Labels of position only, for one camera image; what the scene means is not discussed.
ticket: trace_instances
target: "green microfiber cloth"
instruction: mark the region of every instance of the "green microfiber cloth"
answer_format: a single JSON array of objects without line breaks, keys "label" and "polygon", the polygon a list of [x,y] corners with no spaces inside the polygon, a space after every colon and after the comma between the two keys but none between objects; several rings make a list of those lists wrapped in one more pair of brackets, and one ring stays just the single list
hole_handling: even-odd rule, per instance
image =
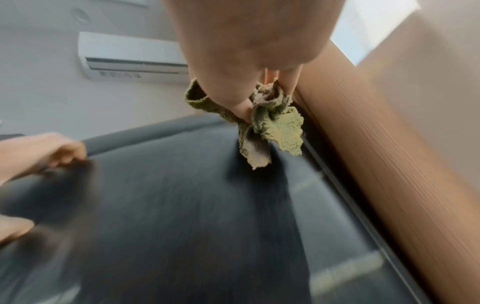
[{"label": "green microfiber cloth", "polygon": [[293,156],[301,155],[304,119],[296,108],[290,107],[292,97],[284,94],[278,81],[268,85],[257,84],[249,99],[253,103],[251,124],[213,102],[196,79],[191,82],[185,97],[193,108],[220,114],[228,122],[238,124],[240,154],[254,170],[272,162],[269,140],[276,142],[280,150]]}]

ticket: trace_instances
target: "hand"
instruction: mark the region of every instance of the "hand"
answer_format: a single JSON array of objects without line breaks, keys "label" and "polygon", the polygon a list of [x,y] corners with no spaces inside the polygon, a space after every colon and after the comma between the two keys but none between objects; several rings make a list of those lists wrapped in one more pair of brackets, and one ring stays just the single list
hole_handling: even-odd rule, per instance
[{"label": "hand", "polygon": [[291,95],[302,64],[328,42],[345,0],[165,0],[191,76],[219,105],[250,120],[265,71]]},{"label": "hand", "polygon": [[[43,161],[47,167],[56,167],[86,157],[83,143],[56,133],[0,141],[0,186],[16,176],[42,169]],[[29,219],[0,215],[0,243],[24,235],[34,225]]]}]

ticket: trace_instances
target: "air conditioner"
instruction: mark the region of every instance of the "air conditioner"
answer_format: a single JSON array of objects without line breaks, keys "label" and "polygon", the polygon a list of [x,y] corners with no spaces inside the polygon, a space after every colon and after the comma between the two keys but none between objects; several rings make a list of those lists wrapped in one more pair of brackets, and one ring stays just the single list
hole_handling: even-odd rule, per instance
[{"label": "air conditioner", "polygon": [[92,80],[189,83],[178,43],[147,38],[80,32],[78,56]]}]

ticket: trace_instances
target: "ceiling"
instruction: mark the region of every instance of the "ceiling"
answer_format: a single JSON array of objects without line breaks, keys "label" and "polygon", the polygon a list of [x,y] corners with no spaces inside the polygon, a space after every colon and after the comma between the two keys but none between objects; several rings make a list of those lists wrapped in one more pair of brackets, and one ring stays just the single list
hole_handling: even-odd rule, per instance
[{"label": "ceiling", "polygon": [[0,0],[0,26],[175,40],[162,0]]}]

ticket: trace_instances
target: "wood grain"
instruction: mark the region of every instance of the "wood grain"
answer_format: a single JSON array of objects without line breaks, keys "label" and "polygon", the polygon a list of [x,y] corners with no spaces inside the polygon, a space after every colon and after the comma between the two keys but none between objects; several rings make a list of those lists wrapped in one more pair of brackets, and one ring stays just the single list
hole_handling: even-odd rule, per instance
[{"label": "wood grain", "polygon": [[479,303],[477,194],[332,43],[304,66],[295,97],[439,299]]}]

